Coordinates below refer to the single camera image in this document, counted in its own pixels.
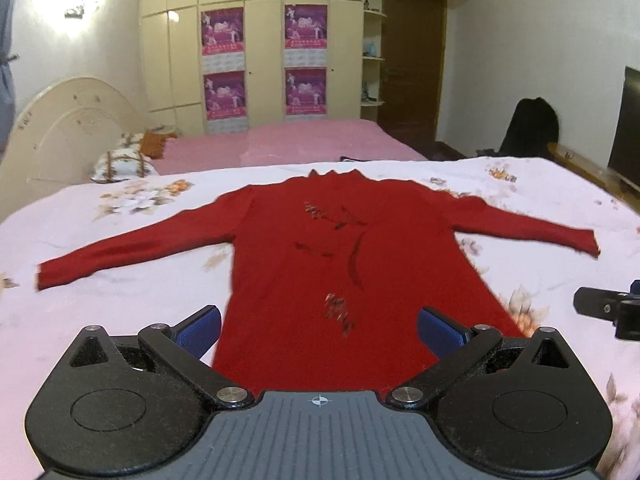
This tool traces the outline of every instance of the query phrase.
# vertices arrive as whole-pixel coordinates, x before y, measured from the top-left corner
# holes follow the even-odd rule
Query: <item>white wall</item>
[[[65,19],[78,0],[16,0],[12,63],[20,112],[49,85],[94,76],[147,110],[140,63],[139,0],[102,0],[83,20]]]
[[[640,0],[453,2],[438,138],[499,148],[516,103],[542,96],[561,142],[606,166],[625,66],[640,69]]]

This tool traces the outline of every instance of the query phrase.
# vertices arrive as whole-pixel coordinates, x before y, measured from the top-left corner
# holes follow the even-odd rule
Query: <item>curtain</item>
[[[11,55],[12,18],[15,0],[0,0],[0,156],[4,152],[15,119],[15,88],[9,63]]]

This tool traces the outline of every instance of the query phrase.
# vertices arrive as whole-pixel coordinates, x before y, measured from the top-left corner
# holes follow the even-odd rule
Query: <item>television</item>
[[[609,168],[636,189],[640,188],[640,72],[630,67],[625,69],[625,86]]]

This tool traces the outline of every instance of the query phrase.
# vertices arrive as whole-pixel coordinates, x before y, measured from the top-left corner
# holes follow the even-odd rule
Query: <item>white headboard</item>
[[[115,88],[91,77],[51,86],[20,114],[0,162],[0,222],[63,187],[89,181],[98,157],[146,118]]]

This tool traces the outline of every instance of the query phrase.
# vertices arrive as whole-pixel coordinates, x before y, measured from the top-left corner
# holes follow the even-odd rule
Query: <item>floral bedsheet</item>
[[[580,286],[628,290],[640,278],[640,218],[546,160],[475,158],[237,168],[87,184],[63,189],[9,217],[0,225],[0,478],[39,475],[24,436],[24,414],[83,326],[101,324],[111,334],[131,334],[152,322],[174,324],[211,303],[224,316],[233,247],[199,248],[36,292],[40,262],[247,184],[281,182],[313,168],[319,173],[358,168],[369,178],[411,179],[457,196],[478,195],[513,212],[594,229],[602,250],[598,259],[540,242],[456,237],[523,333],[530,335],[541,325],[556,327],[606,399],[614,434],[599,471],[607,480],[640,476],[640,344],[614,339],[609,323],[578,316],[572,306]],[[210,361],[214,350],[203,359]]]

